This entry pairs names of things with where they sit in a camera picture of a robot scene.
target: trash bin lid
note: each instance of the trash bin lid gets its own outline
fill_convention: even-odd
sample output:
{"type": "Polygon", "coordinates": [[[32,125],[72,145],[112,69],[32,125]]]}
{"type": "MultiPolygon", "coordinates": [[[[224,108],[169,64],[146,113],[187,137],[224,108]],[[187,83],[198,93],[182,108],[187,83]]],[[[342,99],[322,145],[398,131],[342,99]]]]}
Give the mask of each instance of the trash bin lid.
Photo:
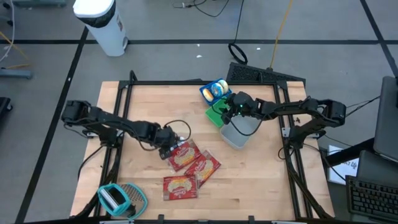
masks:
{"type": "Polygon", "coordinates": [[[97,18],[105,15],[113,2],[114,0],[76,0],[73,12],[80,18],[97,18]]]}

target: white trash can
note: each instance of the white trash can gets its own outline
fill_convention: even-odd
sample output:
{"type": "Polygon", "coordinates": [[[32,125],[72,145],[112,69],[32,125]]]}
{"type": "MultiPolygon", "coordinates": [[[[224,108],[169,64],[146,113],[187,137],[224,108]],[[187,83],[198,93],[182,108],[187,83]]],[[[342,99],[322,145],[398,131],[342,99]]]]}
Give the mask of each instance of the white trash can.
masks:
{"type": "Polygon", "coordinates": [[[115,0],[76,0],[73,12],[86,24],[106,55],[124,54],[128,38],[115,0]]]}

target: red snack bag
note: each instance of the red snack bag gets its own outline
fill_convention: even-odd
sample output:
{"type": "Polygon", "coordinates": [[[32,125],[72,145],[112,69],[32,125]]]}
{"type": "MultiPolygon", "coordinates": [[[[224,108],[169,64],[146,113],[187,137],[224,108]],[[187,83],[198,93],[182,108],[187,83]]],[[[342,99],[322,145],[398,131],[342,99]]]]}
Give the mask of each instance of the red snack bag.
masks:
{"type": "Polygon", "coordinates": [[[197,197],[198,185],[194,175],[163,178],[163,200],[197,197]]]}
{"type": "Polygon", "coordinates": [[[198,188],[200,188],[207,179],[221,166],[208,151],[202,155],[185,171],[184,175],[196,175],[198,179],[198,188]]]}
{"type": "Polygon", "coordinates": [[[201,153],[198,146],[193,142],[193,140],[188,140],[182,143],[179,147],[172,151],[172,156],[170,156],[167,161],[175,172],[189,165],[195,159],[200,157],[201,153]]]}

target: black floor line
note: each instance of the black floor line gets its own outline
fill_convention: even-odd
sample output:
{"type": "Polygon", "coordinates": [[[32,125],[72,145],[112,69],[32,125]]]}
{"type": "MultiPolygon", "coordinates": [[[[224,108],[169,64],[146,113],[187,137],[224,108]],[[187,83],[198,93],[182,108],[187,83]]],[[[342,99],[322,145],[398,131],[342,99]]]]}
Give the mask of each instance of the black floor line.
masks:
{"type": "MultiPolygon", "coordinates": [[[[129,44],[229,44],[231,39],[170,39],[170,40],[129,40],[129,44]]],[[[15,44],[79,44],[80,40],[15,40],[15,44]]],[[[274,44],[273,39],[241,39],[237,44],[274,44]]],[[[98,44],[95,40],[85,40],[85,44],[98,44]]],[[[391,44],[397,45],[398,40],[279,40],[278,44],[298,45],[373,45],[391,44]]]]}
{"type": "Polygon", "coordinates": [[[371,26],[373,28],[375,35],[376,35],[378,41],[380,41],[381,49],[383,49],[384,55],[386,56],[386,59],[388,61],[388,64],[390,65],[392,73],[394,74],[395,77],[398,77],[398,68],[397,68],[396,61],[394,60],[393,56],[391,55],[391,52],[388,49],[388,46],[387,46],[386,42],[384,41],[383,36],[381,35],[381,32],[379,30],[379,27],[376,24],[376,21],[373,18],[371,10],[365,0],[360,0],[360,1],[361,1],[363,9],[365,10],[366,16],[369,19],[369,22],[371,23],[371,26]]]}
{"type": "Polygon", "coordinates": [[[57,103],[57,107],[55,108],[54,115],[52,117],[49,130],[47,131],[47,135],[44,139],[42,150],[40,151],[39,158],[37,159],[35,169],[33,171],[32,177],[30,178],[30,182],[27,187],[21,207],[18,211],[18,215],[15,220],[15,223],[23,223],[25,221],[25,217],[28,212],[29,205],[32,201],[37,183],[39,181],[39,177],[42,172],[45,159],[47,158],[47,154],[49,153],[49,149],[50,149],[52,138],[54,137],[55,129],[57,128],[57,124],[61,117],[62,108],[63,108],[63,105],[65,104],[65,100],[68,95],[70,84],[73,80],[73,76],[75,74],[75,71],[76,71],[76,68],[77,68],[77,65],[78,65],[78,62],[80,59],[81,51],[83,50],[84,41],[87,38],[87,34],[88,34],[88,29],[85,27],[85,29],[83,30],[83,33],[80,37],[80,43],[77,46],[75,56],[72,60],[72,64],[70,65],[67,78],[65,79],[65,83],[63,84],[63,88],[62,88],[61,95],[60,95],[60,98],[57,103]]]}

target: yellow cable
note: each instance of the yellow cable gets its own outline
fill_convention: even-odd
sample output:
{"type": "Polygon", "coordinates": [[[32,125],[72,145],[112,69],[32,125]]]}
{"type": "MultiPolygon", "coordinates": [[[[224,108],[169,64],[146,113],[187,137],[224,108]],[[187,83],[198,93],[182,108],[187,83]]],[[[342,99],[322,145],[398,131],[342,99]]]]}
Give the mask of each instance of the yellow cable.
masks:
{"type": "Polygon", "coordinates": [[[284,20],[282,21],[282,24],[280,25],[280,28],[278,31],[278,35],[276,36],[274,51],[272,52],[271,65],[269,66],[270,68],[272,68],[272,65],[274,64],[275,52],[276,52],[276,49],[278,48],[278,40],[279,40],[280,34],[282,33],[282,29],[284,28],[287,15],[289,14],[290,8],[292,7],[292,3],[293,3],[293,0],[290,0],[289,6],[287,6],[287,10],[285,12],[284,20]]]}
{"type": "MultiPolygon", "coordinates": [[[[25,54],[19,47],[17,47],[15,44],[13,44],[13,43],[11,42],[11,40],[8,39],[8,37],[5,36],[1,31],[0,31],[0,35],[1,35],[7,42],[10,43],[10,45],[11,45],[10,47],[14,47],[16,50],[18,50],[18,52],[19,52],[27,61],[29,61],[29,57],[26,56],[26,54],[25,54]]],[[[13,66],[7,67],[6,69],[22,68],[22,67],[27,67],[27,66],[29,66],[29,65],[30,65],[30,64],[28,64],[28,63],[22,64],[22,65],[13,65],[13,66]]]]}

